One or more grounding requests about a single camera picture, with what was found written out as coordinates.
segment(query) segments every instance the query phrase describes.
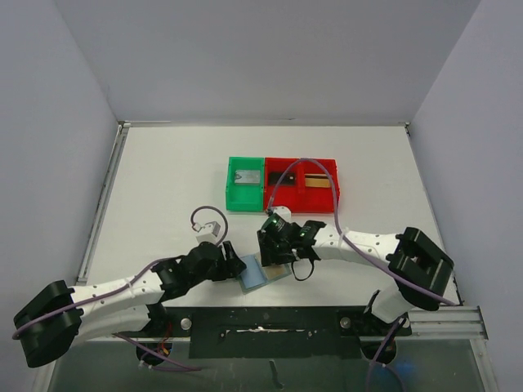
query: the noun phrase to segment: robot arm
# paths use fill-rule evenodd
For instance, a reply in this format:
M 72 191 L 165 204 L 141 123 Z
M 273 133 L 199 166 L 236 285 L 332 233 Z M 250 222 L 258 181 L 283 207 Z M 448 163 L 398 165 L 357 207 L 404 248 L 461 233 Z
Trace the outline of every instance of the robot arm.
M 201 242 L 185 256 L 151 264 L 136 277 L 73 287 L 62 280 L 45 287 L 14 319 L 19 329 L 13 337 L 20 339 L 29 367 L 50 363 L 73 343 L 94 337 L 162 331 L 161 302 L 184 296 L 206 279 L 237 277 L 246 268 L 227 241 L 220 247 Z
M 278 207 L 258 231 L 261 263 L 286 264 L 301 259 L 364 262 L 336 229 L 309 220 L 304 226 L 288 223 L 287 208 Z M 184 296 L 192 287 L 209 279 L 239 276 L 245 264 L 230 242 L 212 243 L 212 225 L 199 231 L 200 245 L 187 255 L 155 261 L 137 276 L 92 286 L 67 287 L 64 281 L 44 288 L 15 316 L 30 368 L 58 359 L 71 345 L 122 331 L 141 331 L 148 336 L 163 334 L 168 322 L 162 302 Z M 344 233 L 396 275 L 436 295 L 445 291 L 454 263 L 420 230 L 407 228 L 401 235 Z M 373 296 L 365 311 L 368 323 L 392 323 L 414 306 L 437 310 L 439 301 L 400 282 Z
M 277 207 L 258 231 L 264 266 L 308 259 L 346 260 L 368 263 L 355 252 L 332 225 L 309 220 L 304 226 L 288 223 L 290 211 Z M 359 250 L 383 263 L 395 275 L 443 295 L 454 267 L 452 260 L 421 230 L 408 227 L 403 234 L 366 234 L 345 230 Z M 384 323 L 392 323 L 413 307 L 438 310 L 439 301 L 395 281 L 373 299 L 370 312 Z

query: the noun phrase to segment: green container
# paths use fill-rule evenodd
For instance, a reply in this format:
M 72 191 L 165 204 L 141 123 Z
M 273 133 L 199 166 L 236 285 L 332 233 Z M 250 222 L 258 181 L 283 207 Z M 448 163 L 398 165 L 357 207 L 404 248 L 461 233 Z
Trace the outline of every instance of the green container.
M 264 158 L 229 157 L 226 205 L 229 211 L 263 211 Z M 235 182 L 237 171 L 259 171 L 259 184 Z

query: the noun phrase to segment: metal frame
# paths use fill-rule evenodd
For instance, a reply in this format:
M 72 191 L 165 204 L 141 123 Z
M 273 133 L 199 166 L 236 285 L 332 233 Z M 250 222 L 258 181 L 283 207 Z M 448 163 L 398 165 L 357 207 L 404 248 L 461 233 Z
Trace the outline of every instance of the metal frame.
M 183 125 L 195 126 L 302 126 L 302 125 L 350 125 L 350 124 L 326 124 L 322 123 L 307 123 L 303 124 L 295 122 L 293 118 L 279 118 L 274 121 L 267 122 L 224 122 L 218 123 L 183 123 Z M 96 249 L 96 243 L 100 235 L 101 226 L 103 224 L 105 211 L 107 209 L 111 190 L 114 184 L 114 179 L 118 171 L 120 158 L 122 157 L 123 148 L 129 128 L 131 127 L 171 127 L 182 125 L 176 122 L 120 122 L 114 141 L 114 147 L 110 157 L 109 167 L 105 176 L 101 196 L 96 209 L 95 219 L 92 230 L 88 239 L 87 248 L 78 273 L 78 285 L 87 283 L 87 277 Z M 460 306 L 460 307 L 441 307 L 438 312 L 426 312 L 423 310 L 413 310 L 409 312 L 410 327 L 412 328 L 412 336 L 401 336 L 398 339 L 410 340 L 457 340 L 466 339 L 471 342 L 474 358 L 483 382 L 486 392 L 498 392 L 494 371 L 486 352 L 485 340 L 488 335 L 485 329 L 483 318 L 481 317 L 481 310 L 479 307 Z M 150 338 L 137 338 L 139 341 L 154 341 Z M 177 338 L 180 341 L 189 341 L 188 338 Z M 95 339 L 94 341 L 114 341 L 112 338 Z M 47 391 L 50 383 L 52 373 L 54 371 L 55 363 L 51 363 L 46 367 L 38 369 L 37 376 L 34 381 L 34 392 Z
M 87 277 L 89 276 L 89 269 L 91 268 L 92 258 L 96 249 L 96 243 L 100 236 L 101 226 L 104 223 L 105 211 L 109 204 L 111 190 L 113 189 L 114 179 L 118 172 L 118 165 L 120 164 L 120 158 L 122 157 L 123 147 L 125 146 L 125 140 L 127 139 L 127 133 L 129 128 L 125 126 L 123 122 L 118 125 L 116 132 L 116 138 L 114 139 L 113 150 L 109 160 L 109 167 L 105 174 L 104 184 L 102 185 L 100 199 L 96 207 L 95 219 L 92 224 L 91 233 L 87 241 L 86 251 L 83 256 L 82 264 L 78 272 L 78 285 L 87 284 Z

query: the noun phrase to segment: white tabletop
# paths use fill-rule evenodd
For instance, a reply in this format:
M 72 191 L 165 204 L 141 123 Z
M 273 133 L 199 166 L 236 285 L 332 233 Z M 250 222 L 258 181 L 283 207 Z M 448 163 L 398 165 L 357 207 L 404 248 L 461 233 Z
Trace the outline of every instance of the white tabletop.
M 352 230 L 423 230 L 441 245 L 403 127 L 131 127 L 101 226 L 87 284 L 141 270 L 158 258 L 196 246 L 190 213 L 211 204 L 224 211 L 239 256 L 259 251 L 263 213 L 226 212 L 230 156 L 334 158 L 341 189 L 340 221 Z M 219 221 L 200 212 L 197 221 Z M 332 215 L 295 215 L 333 223 Z M 308 274 L 308 261 L 297 274 Z M 165 305 L 365 305 L 391 278 L 367 265 L 319 261 L 310 279 L 282 278 L 249 294 L 235 280 L 204 282 Z M 451 282 L 445 297 L 458 301 Z

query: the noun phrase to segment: red box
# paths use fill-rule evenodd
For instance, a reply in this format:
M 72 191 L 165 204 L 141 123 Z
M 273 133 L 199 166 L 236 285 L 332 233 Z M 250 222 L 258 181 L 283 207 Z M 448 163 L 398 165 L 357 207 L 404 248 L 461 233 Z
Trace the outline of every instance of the red box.
M 263 190 L 263 208 L 267 209 L 274 185 L 269 185 L 269 175 L 272 172 L 284 172 L 297 158 L 265 158 L 265 186 Z M 339 202 L 340 188 L 337 182 L 337 168 L 334 159 L 316 159 L 325 166 L 331 175 L 336 188 Z M 286 206 L 291 212 L 331 213 L 334 212 L 333 191 L 329 188 L 313 188 L 305 186 L 305 174 L 324 174 L 312 162 L 300 162 L 291 169 L 296 176 L 294 185 L 280 185 L 273 206 Z

